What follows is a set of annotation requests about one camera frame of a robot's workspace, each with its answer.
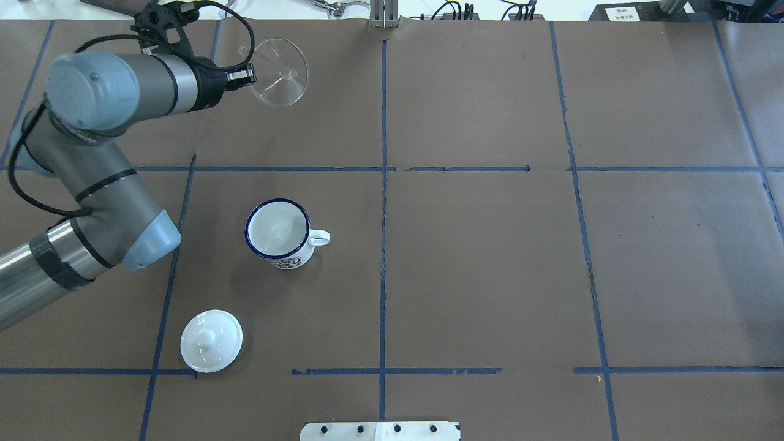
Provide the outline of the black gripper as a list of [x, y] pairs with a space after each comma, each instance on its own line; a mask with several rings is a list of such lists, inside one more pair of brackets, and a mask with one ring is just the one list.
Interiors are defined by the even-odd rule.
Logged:
[[253, 64], [243, 64], [226, 72], [214, 64], [201, 62], [194, 64], [194, 75], [198, 85], [194, 111], [214, 108], [225, 90], [236, 91], [257, 81]]

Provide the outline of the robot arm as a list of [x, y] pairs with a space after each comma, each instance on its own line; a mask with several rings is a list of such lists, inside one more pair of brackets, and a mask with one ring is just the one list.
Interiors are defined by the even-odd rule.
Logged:
[[110, 268], [139, 271], [176, 249], [178, 227], [116, 140], [135, 123], [212, 108], [257, 76], [175, 54], [86, 51], [50, 65], [42, 106], [14, 126], [23, 162], [79, 205], [2, 257], [2, 329]]

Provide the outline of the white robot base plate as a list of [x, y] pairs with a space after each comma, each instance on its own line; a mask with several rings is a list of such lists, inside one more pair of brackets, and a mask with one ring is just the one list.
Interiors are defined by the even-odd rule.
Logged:
[[450, 421], [314, 422], [300, 440], [462, 440], [460, 424]]

